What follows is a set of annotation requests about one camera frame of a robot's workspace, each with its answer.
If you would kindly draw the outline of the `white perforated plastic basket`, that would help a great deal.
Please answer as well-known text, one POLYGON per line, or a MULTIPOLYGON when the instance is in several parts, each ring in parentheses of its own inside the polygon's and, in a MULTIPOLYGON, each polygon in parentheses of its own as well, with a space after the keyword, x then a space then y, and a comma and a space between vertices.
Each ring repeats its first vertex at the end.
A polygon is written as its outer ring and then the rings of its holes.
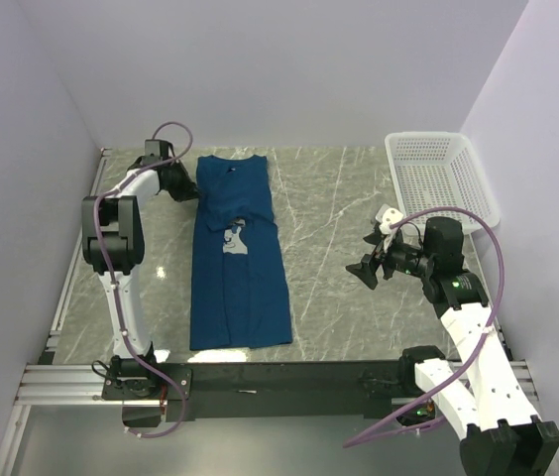
POLYGON ((491 228, 500 223, 499 206, 467 136, 390 133, 385 148, 398 209, 404 215, 451 206, 476 214, 491 228))

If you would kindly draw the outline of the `blue t-shirt with print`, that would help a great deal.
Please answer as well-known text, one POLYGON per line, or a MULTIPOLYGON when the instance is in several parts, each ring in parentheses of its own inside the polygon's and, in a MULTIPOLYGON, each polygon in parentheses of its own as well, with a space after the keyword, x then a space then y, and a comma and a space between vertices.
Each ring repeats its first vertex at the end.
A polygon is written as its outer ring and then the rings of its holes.
POLYGON ((195 217, 190 342, 193 351, 292 341, 289 292, 268 160, 201 157, 195 217))

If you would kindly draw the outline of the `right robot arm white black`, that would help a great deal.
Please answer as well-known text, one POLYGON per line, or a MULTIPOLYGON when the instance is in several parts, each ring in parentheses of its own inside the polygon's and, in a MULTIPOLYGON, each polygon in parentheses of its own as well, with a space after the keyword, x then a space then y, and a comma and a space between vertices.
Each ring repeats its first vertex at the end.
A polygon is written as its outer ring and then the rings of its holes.
POLYGON ((442 206, 424 211, 424 235, 413 246, 401 233, 408 218, 385 206, 365 238, 373 252, 346 269, 370 289, 378 284, 378 270, 386 279, 396 272, 420 279, 462 364, 452 368, 432 346, 404 350, 397 383, 403 392, 418 397, 344 445, 384 437, 384 426, 431 404, 457 433, 466 474, 543 475, 559 448, 559 429, 541 418, 514 375, 484 286, 464 267, 463 226, 448 217, 450 210, 442 206))

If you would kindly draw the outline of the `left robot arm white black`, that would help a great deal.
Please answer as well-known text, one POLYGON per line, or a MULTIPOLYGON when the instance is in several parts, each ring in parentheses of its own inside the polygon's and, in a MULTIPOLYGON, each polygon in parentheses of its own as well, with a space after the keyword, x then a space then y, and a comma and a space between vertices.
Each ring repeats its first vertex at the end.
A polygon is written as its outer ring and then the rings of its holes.
POLYGON ((177 202, 199 197, 173 144, 148 139, 144 154, 117 184, 81 202, 82 255, 103 287, 113 330, 113 357, 103 366, 106 399, 186 399, 184 384, 159 367, 141 301, 141 209, 163 191, 177 202))

